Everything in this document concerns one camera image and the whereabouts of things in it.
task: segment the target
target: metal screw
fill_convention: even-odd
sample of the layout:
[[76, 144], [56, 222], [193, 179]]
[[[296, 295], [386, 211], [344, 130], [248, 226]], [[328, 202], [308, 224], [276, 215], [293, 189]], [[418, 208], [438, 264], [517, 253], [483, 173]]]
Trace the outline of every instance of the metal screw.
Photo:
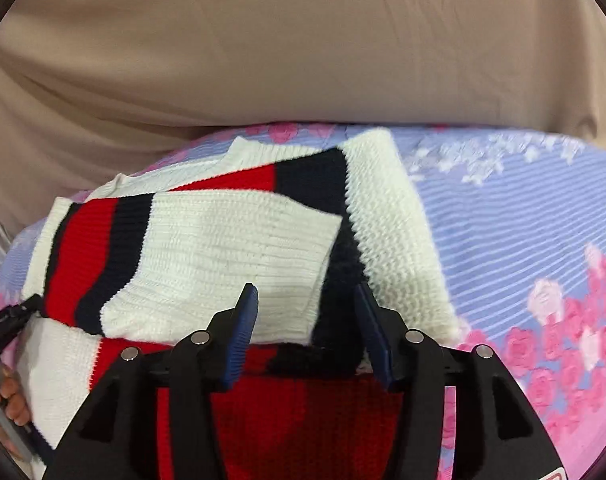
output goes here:
[[476, 353], [479, 354], [483, 359], [489, 359], [494, 355], [494, 350], [489, 348], [487, 345], [481, 345], [476, 348]]
[[410, 343], [419, 344], [423, 342], [425, 336], [418, 330], [408, 330], [405, 332], [405, 339], [407, 339]]
[[192, 341], [195, 345], [205, 345], [209, 341], [209, 334], [206, 330], [199, 330], [198, 332], [194, 332], [192, 334], [190, 341]]
[[134, 346], [129, 346], [121, 352], [121, 359], [124, 361], [134, 361], [139, 355], [139, 349]]

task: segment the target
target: red stripe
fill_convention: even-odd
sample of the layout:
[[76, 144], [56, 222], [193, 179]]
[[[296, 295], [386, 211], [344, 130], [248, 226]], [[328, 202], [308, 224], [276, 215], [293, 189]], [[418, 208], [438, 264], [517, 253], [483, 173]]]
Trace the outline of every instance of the red stripe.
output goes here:
[[106, 264], [110, 228], [118, 199], [91, 200], [70, 219], [61, 239], [59, 259], [48, 283], [48, 317], [75, 326], [78, 301], [90, 290]]
[[274, 164], [235, 171], [220, 176], [191, 182], [170, 191], [193, 191], [198, 189], [253, 189], [257, 191], [274, 191], [276, 170]]
[[169, 388], [159, 388], [157, 392], [157, 456], [159, 480], [174, 480], [172, 446], [170, 443], [170, 390]]

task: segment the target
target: ribbed knit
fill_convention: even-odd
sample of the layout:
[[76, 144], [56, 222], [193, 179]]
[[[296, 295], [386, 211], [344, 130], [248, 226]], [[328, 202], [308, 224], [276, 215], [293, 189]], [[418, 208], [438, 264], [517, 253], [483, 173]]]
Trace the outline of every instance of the ribbed knit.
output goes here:
[[[189, 164], [115, 181], [103, 190], [113, 198], [55, 203], [23, 293], [44, 292], [47, 316], [87, 333], [35, 320], [42, 333], [29, 341], [23, 366], [37, 428], [58, 443], [79, 399], [132, 344], [114, 338], [174, 343], [253, 282], [253, 342], [280, 344], [251, 347], [246, 376], [213, 400], [230, 479], [381, 478], [398, 397], [368, 376], [319, 378], [352, 375], [363, 358], [354, 286], [367, 280], [381, 305], [440, 341], [458, 330], [425, 213], [389, 132], [325, 152], [237, 140], [206, 171]], [[137, 343], [158, 348], [150, 344]], [[71, 360], [74, 348], [82, 350]], [[62, 394], [52, 385], [62, 381], [74, 394], [59, 412], [52, 399]], [[163, 392], [157, 410], [160, 473], [171, 480]]]
[[347, 208], [369, 286], [381, 306], [439, 341], [458, 326], [419, 194], [396, 150], [381, 150], [387, 130], [346, 142]]
[[209, 161], [205, 164], [202, 160], [191, 160], [139, 176], [120, 174], [107, 184], [94, 190], [88, 200], [169, 191], [213, 176], [248, 170], [280, 160], [311, 155], [319, 151], [317, 148], [307, 146], [262, 144], [255, 140], [237, 137], [227, 153], [219, 160]]
[[104, 304], [108, 337], [177, 342], [259, 290], [252, 341], [307, 344], [341, 219], [259, 191], [155, 194], [133, 279]]

